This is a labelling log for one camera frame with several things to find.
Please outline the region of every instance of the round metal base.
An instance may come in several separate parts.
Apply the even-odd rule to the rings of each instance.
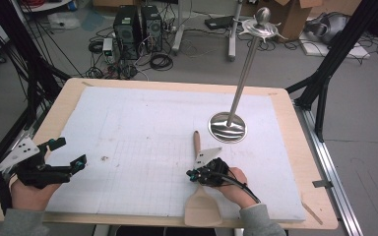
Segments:
[[[229,112],[220,112],[214,115],[209,121],[208,129],[217,140],[235,144],[242,141],[247,135],[247,125],[239,116],[234,114],[231,125],[226,126],[228,116]]]

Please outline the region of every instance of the wooden handle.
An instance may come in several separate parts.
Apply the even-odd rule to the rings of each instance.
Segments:
[[[198,131],[193,133],[193,144],[195,145],[195,158],[198,156],[199,151],[201,151],[201,136]]]

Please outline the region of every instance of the wooden spatula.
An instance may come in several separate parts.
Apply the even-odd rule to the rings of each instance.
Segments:
[[[195,131],[193,141],[197,156],[201,150],[201,138],[198,131]],[[184,220],[186,225],[197,227],[215,226],[222,223],[216,200],[209,196],[199,183],[195,194],[186,202]]]

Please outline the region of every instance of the computer tower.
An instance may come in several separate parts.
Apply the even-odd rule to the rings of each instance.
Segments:
[[[119,6],[113,22],[113,30],[118,42],[119,58],[137,60],[140,57],[138,48],[142,42],[137,6]]]
[[[158,7],[142,6],[141,21],[147,51],[160,52],[162,50],[162,23]]]

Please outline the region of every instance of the metal rod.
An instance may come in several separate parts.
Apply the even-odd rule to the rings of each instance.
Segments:
[[[253,41],[251,42],[250,49],[248,49],[247,58],[245,59],[241,77],[238,81],[237,92],[235,93],[234,101],[232,102],[231,110],[229,111],[228,120],[226,121],[227,127],[231,126],[232,120],[234,119],[235,110],[237,109],[242,91],[244,90],[245,82],[247,81],[248,73],[250,72],[250,67],[253,63],[254,55],[256,55],[259,42],[260,39],[257,36],[253,36]]]

